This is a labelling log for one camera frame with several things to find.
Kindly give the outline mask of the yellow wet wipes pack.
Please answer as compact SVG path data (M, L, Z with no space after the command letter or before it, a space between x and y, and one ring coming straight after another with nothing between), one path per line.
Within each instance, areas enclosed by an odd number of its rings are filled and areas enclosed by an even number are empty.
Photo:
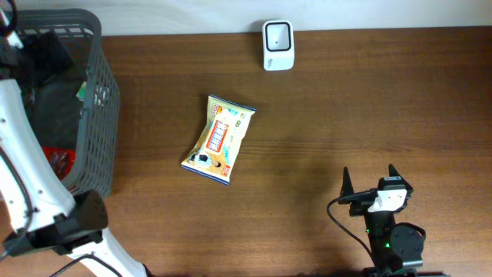
M231 171L256 109L208 96L207 121L198 141L181 167L224 185Z

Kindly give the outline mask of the red snack bag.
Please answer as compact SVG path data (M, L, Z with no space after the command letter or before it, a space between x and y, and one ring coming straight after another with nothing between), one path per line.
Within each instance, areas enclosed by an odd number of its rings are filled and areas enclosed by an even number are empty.
M42 151L55 175L63 180L75 164L75 151L51 147L42 147Z

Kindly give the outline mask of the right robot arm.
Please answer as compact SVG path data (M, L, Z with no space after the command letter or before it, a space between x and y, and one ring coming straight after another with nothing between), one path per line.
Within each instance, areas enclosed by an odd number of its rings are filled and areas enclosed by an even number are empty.
M388 176L379 179L375 189L355 192L348 168L344 168L339 205L349 205L351 217L364 218L373 265L362 276L442 276L442 272L419 272L427 234L408 222L397 223L395 215L407 207L413 187L396 170L388 166Z

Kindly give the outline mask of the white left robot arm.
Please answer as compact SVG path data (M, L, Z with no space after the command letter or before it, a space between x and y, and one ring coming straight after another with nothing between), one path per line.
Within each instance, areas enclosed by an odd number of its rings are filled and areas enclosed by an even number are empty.
M6 255L53 251L96 276L151 274L112 235L98 192L73 195L55 175L14 79L1 82L1 194L13 229L3 242Z

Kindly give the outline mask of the white barcode scanner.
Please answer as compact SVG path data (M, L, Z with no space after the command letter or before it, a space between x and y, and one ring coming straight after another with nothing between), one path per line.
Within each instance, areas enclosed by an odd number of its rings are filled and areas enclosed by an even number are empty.
M286 71L294 66L294 30L289 21L270 20L262 25L263 66L266 71Z

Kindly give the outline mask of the grey plastic mesh basket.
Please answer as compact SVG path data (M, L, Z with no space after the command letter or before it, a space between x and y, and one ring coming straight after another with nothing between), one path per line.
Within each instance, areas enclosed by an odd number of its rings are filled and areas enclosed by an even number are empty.
M20 88L32 131L73 195L109 196L121 97L90 11L1 11L1 78Z

